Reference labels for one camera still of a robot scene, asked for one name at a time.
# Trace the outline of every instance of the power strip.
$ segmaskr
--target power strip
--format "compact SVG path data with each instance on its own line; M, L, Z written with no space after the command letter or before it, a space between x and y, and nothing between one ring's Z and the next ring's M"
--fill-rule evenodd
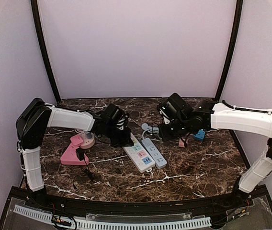
M146 151L146 149L140 144L136 137L131 133L131 139L134 143L131 147L122 147L127 155L131 158L134 165L141 173L149 171L155 166L155 161Z
M154 143L151 141L150 138L144 138L141 140L141 143L145 147L145 149L148 151L148 153L151 155L153 160L156 162L156 167L158 169L161 169L166 166L167 161L165 158L162 156L160 151L156 148Z

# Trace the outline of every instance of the cable clip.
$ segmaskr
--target cable clip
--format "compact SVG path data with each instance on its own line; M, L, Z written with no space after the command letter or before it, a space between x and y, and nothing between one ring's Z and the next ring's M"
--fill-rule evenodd
M17 151L22 153L22 148L20 146L20 141L17 141Z

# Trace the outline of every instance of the white wall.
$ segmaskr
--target white wall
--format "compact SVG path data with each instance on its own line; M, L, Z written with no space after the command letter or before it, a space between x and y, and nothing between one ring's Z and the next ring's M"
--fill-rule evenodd
M237 44L222 95L228 103L272 108L272 0L244 1ZM237 132L253 163L267 138ZM272 175L266 183L272 197Z
M235 0L39 0L62 98L214 97Z
M0 0L0 216L22 172L15 122L29 102L55 102L47 79L29 0Z

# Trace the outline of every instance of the marble tabletop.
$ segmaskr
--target marble tabletop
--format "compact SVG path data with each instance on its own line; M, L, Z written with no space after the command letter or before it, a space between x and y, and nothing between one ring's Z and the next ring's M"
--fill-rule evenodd
M140 140L141 125L160 123L156 107L163 98L66 99L59 106L71 109L91 109L97 112L113 103L130 113L128 126ZM185 98L191 106L200 100ZM159 202L195 199L230 193L235 180L246 171L240 153L227 130L206 133L203 141L188 138L188 147L178 147L179 140L153 143L168 162L162 169L140 173L122 148L113 148L96 141L87 150L92 182L82 174L84 166L62 165L60 157L70 144L74 130L48 128L41 147L42 175L48 194L112 202Z

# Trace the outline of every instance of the white plug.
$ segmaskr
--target white plug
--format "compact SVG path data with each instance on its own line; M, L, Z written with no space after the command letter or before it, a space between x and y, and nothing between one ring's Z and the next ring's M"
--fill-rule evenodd
M158 127L151 127L149 126L147 123L143 123L141 125L141 128L149 133L158 133L159 132L159 128Z

